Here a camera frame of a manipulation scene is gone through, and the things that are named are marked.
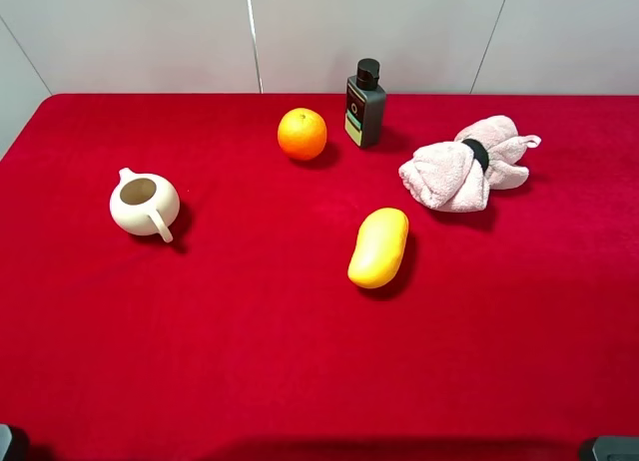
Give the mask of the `cream ceramic pitcher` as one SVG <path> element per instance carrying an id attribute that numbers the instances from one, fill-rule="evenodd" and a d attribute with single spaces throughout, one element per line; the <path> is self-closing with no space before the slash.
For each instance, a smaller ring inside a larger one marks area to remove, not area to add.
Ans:
<path id="1" fill-rule="evenodd" d="M 129 234 L 158 234 L 164 242 L 171 242 L 174 237 L 170 226 L 180 210 L 175 187 L 161 176 L 135 173 L 129 168 L 121 169 L 119 178 L 109 202 L 116 225 Z"/>

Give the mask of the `yellow mango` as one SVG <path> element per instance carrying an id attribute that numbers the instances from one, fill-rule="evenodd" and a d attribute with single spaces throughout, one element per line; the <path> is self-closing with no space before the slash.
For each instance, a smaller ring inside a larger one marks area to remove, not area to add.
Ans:
<path id="1" fill-rule="evenodd" d="M 399 209 L 381 208 L 368 215 L 357 233 L 348 279 L 366 289 L 391 282 L 403 259 L 408 228 L 408 217 Z"/>

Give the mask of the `orange fruit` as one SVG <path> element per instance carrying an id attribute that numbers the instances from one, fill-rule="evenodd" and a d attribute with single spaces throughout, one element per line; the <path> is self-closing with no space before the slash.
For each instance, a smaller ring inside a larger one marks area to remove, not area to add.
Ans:
<path id="1" fill-rule="evenodd" d="M 327 127 L 323 117 L 310 109 L 296 108 L 285 113 L 277 131 L 282 151 L 296 161 L 310 161 L 324 150 Z"/>

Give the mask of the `dark grey pump bottle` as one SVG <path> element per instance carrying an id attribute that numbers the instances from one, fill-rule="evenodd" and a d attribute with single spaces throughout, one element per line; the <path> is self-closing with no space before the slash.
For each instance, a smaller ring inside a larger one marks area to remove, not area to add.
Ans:
<path id="1" fill-rule="evenodd" d="M 346 81 L 344 129 L 361 149 L 377 144 L 381 133 L 386 92 L 379 84 L 379 69 L 377 60 L 361 59 Z"/>

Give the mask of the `pink towel with black band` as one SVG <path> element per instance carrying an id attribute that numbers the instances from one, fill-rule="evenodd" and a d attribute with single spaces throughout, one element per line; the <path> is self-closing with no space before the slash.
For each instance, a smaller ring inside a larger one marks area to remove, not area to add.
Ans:
<path id="1" fill-rule="evenodd" d="M 417 149 L 398 174 L 423 206 L 445 213 L 484 210 L 492 191 L 522 186 L 529 169 L 519 164 L 541 138 L 521 136 L 514 122 L 492 116 L 461 130 L 454 140 Z"/>

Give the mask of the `red tablecloth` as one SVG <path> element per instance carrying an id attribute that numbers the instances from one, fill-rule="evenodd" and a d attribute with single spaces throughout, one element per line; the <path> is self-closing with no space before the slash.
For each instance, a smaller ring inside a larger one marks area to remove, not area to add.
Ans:
<path id="1" fill-rule="evenodd" d="M 277 138 L 319 113 L 310 161 Z M 541 143 L 486 208 L 399 167 L 482 119 Z M 638 432 L 638 101 L 401 96 L 364 151 L 343 95 L 56 95 L 1 162 L 1 419 L 37 460 L 574 460 Z M 116 225 L 168 180 L 166 243 Z M 347 277 L 381 208 L 388 284 Z"/>

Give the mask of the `black base corner right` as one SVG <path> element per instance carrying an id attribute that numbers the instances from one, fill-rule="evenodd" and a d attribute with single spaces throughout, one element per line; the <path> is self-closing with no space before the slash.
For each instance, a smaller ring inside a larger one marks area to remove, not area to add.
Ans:
<path id="1" fill-rule="evenodd" d="M 638 436 L 598 436 L 584 441 L 580 461 L 639 461 Z"/>

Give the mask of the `black base corner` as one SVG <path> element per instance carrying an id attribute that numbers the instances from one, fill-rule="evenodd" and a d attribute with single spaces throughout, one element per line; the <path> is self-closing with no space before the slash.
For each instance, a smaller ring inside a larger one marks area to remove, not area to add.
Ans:
<path id="1" fill-rule="evenodd" d="M 639 461 L 638 436 L 598 436 L 584 441 L 580 461 Z"/>
<path id="2" fill-rule="evenodd" d="M 20 428 L 0 425 L 0 461 L 25 461 L 29 438 Z"/>

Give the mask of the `black base corner left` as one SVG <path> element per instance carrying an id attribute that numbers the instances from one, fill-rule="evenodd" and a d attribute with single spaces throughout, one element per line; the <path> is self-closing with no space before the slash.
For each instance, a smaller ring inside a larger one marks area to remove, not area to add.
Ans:
<path id="1" fill-rule="evenodd" d="M 0 461 L 25 461 L 29 438 L 20 428 L 0 425 Z"/>

